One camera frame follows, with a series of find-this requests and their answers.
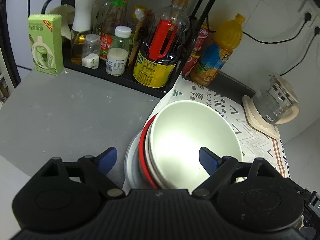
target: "white wall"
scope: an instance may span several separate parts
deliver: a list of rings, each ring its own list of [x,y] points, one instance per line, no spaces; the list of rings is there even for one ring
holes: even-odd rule
[[[303,188],[320,192],[320,118],[284,145],[291,179]]]

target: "orange juice bottle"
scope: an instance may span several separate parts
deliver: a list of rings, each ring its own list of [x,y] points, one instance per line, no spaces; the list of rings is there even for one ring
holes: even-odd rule
[[[222,23],[213,35],[213,44],[207,47],[190,73],[193,82],[208,86],[219,73],[224,63],[238,47],[242,39],[242,26],[245,18],[237,14],[232,21]]]

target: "red bowl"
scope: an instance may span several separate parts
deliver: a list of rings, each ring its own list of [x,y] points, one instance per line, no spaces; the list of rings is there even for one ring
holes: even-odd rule
[[[147,167],[146,160],[145,160],[145,152],[144,152],[144,145],[145,145],[147,131],[148,131],[148,128],[152,124],[155,117],[156,117],[156,114],[150,118],[150,120],[146,123],[146,125],[144,126],[144,128],[142,130],[140,140],[139,140],[139,163],[140,163],[141,169],[143,171],[143,174],[146,177],[148,183],[151,185],[151,187],[153,189],[160,189],[160,187],[156,184],[156,182],[152,178],[151,173]]]

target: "white oil bottle cap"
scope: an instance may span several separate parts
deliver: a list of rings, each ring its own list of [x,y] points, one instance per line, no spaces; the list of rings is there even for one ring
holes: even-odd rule
[[[139,22],[142,22],[144,19],[144,12],[141,9],[136,9],[134,11],[134,14],[136,15],[137,19],[139,20]]]
[[[117,26],[115,30],[115,36],[119,38],[129,38],[131,35],[131,29],[127,26]]]
[[[76,13],[72,29],[77,32],[90,30],[93,0],[75,0],[75,5]]]

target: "black metal shelf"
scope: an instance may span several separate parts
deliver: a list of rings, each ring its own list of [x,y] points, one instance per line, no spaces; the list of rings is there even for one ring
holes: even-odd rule
[[[133,66],[127,67],[125,72],[121,76],[113,76],[109,75],[106,72],[106,63],[100,60],[99,67],[97,69],[91,69],[87,67],[83,67],[81,65],[77,65],[71,62],[70,60],[70,47],[65,45],[63,46],[63,63],[66,68],[79,71],[81,73],[94,76],[97,78],[101,78],[125,87],[129,87],[134,90],[138,90],[140,92],[152,95],[157,98],[162,98],[166,91],[166,86],[162,88],[150,88],[145,85],[142,85],[133,77]]]
[[[47,0],[46,3],[43,5],[42,13],[45,12],[46,7],[50,1],[52,1],[52,0]],[[196,15],[202,2],[203,2],[203,0],[198,0],[192,14],[189,16],[190,34],[187,39],[187,42],[185,43],[185,45],[186,45],[185,53],[180,57],[180,61],[181,61],[180,65],[176,66],[174,68],[171,76],[169,77],[167,84],[162,88],[150,88],[150,87],[144,86],[144,85],[140,84],[139,82],[137,82],[132,74],[132,71],[133,71],[132,66],[129,66],[125,70],[124,74],[116,77],[116,76],[112,76],[112,75],[109,75],[106,73],[105,64],[103,62],[100,62],[98,69],[90,69],[90,68],[83,67],[81,65],[73,64],[70,60],[70,47],[69,46],[63,46],[64,66],[67,68],[94,76],[94,77],[98,77],[98,78],[101,78],[101,79],[104,79],[107,81],[111,81],[113,83],[117,83],[119,85],[123,85],[125,87],[129,87],[129,88],[138,90],[140,92],[143,92],[143,93],[146,93],[146,94],[158,97],[158,98],[162,98],[166,94],[166,92],[169,91],[174,86],[179,74],[182,71],[183,66],[187,62],[187,60],[192,52],[192,49],[196,43],[196,38],[197,38],[198,32],[200,31],[201,25],[204,22],[204,20],[206,19],[206,17],[208,16],[208,13],[209,13],[212,5],[214,4],[215,0],[208,0],[208,3],[205,6],[204,11],[202,12],[201,16],[199,17],[199,20],[197,20],[195,15]]]

